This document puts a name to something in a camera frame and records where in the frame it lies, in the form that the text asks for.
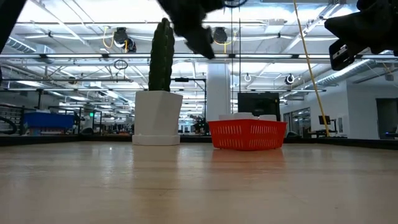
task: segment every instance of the white planter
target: white planter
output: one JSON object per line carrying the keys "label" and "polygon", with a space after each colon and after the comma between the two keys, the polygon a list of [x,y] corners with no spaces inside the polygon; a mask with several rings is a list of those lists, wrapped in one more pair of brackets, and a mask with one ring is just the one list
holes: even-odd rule
{"label": "white planter", "polygon": [[137,92],[132,143],[140,146],[180,144],[178,118],[182,98],[167,91]]}

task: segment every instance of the ceiling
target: ceiling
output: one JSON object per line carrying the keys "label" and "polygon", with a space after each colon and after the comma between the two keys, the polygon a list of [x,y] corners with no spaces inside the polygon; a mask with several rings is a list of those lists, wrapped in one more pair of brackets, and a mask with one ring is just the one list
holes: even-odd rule
{"label": "ceiling", "polygon": [[[163,17],[168,17],[155,0],[43,0],[41,6],[34,1],[27,1],[11,37],[36,48],[37,51],[42,49],[39,46],[47,46],[57,54],[124,53],[123,49],[114,44],[109,47],[112,44],[112,33],[117,27],[127,28],[128,35],[137,45],[137,54],[148,54],[157,23]],[[226,46],[213,44],[216,54],[304,53],[294,5],[290,1],[262,2],[249,0],[240,10],[225,9],[208,14],[204,26],[224,27],[229,37],[229,44]],[[336,37],[324,28],[324,20],[321,17],[343,16],[355,11],[357,11],[355,2],[328,5],[328,1],[299,0],[298,14],[302,28],[307,33],[305,42],[308,53],[328,54],[330,44],[336,40]],[[192,54],[180,37],[176,37],[175,53]],[[7,46],[2,54],[21,54],[21,51]],[[96,83],[79,82],[76,85],[59,81],[43,83],[54,88],[88,88],[88,86],[111,89],[147,88],[148,59],[134,58],[125,61],[129,64],[125,70],[117,70],[113,59],[58,58],[48,64],[33,59],[3,58],[1,63],[5,65],[3,69],[7,70],[5,74],[9,78],[108,79]],[[238,60],[209,62],[188,58],[175,60],[172,77],[206,79],[211,75],[208,73],[210,63],[227,63],[229,68],[227,77],[230,77],[231,87],[239,88],[240,84],[242,90],[291,89],[299,84],[305,84],[310,78],[304,58],[297,61],[281,61],[277,58],[271,61],[247,59],[241,63]],[[310,66],[315,76],[331,69],[327,59],[313,61]],[[290,74],[299,78],[296,78],[295,85],[287,86],[284,79]],[[120,82],[116,79],[128,79],[129,82]],[[186,98],[204,98],[203,82],[173,82],[171,88],[190,89],[191,91],[180,91]],[[102,100],[95,92],[84,91],[75,94],[84,95],[97,102]],[[135,91],[120,91],[116,94],[130,104],[134,103]],[[236,94],[233,93],[232,99],[236,99]]]}

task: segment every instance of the wall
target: wall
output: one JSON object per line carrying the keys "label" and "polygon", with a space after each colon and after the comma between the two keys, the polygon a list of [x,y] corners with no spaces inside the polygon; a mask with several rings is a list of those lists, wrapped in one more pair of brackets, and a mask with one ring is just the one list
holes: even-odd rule
{"label": "wall", "polygon": [[[27,92],[27,96],[19,93],[1,93],[0,104],[10,104],[15,106],[25,106],[26,108],[34,108],[37,106],[39,96],[37,92]],[[52,95],[42,95],[41,109],[47,109],[49,106],[59,106],[59,99]]]}
{"label": "wall", "polygon": [[398,87],[348,85],[350,138],[379,139],[376,98],[398,98]]}
{"label": "wall", "polygon": [[[343,81],[338,86],[325,88],[326,92],[320,92],[321,102],[325,115],[330,116],[330,119],[343,118],[343,133],[349,135],[350,128],[348,122],[348,98],[347,85]],[[318,105],[317,96],[315,93],[309,93],[305,96],[304,101],[289,101],[288,105],[280,106],[281,118],[284,113],[310,108],[311,109],[311,130],[324,129],[324,125],[320,125],[319,116],[322,115]]]}

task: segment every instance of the red basket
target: red basket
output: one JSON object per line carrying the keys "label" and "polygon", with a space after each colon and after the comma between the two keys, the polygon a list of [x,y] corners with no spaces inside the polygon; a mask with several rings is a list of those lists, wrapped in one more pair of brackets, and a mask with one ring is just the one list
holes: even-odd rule
{"label": "red basket", "polygon": [[282,147],[286,124],[286,122],[256,119],[209,121],[214,147],[242,151]]}

